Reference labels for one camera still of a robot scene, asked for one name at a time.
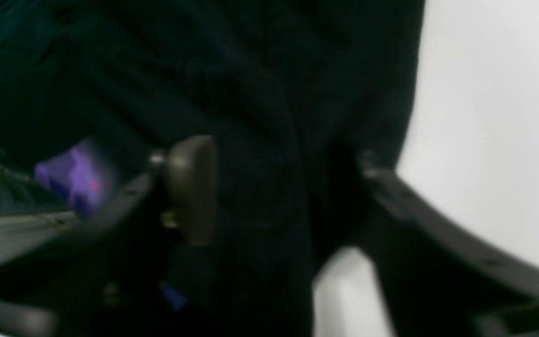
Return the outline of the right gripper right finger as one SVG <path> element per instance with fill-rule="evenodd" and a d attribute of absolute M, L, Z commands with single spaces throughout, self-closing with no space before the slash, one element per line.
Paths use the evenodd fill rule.
<path fill-rule="evenodd" d="M 539 267 L 441 215 L 372 152 L 340 151 L 347 241 L 376 267 L 398 337 L 539 337 Z"/>

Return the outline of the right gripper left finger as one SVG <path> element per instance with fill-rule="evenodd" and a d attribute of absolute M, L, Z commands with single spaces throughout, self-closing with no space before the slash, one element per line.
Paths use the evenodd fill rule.
<path fill-rule="evenodd" d="M 194 135 L 150 156 L 84 223 L 0 262 L 0 336 L 92 337 L 98 314 L 143 307 L 165 270 L 167 233 L 212 240 L 218 154 Z"/>

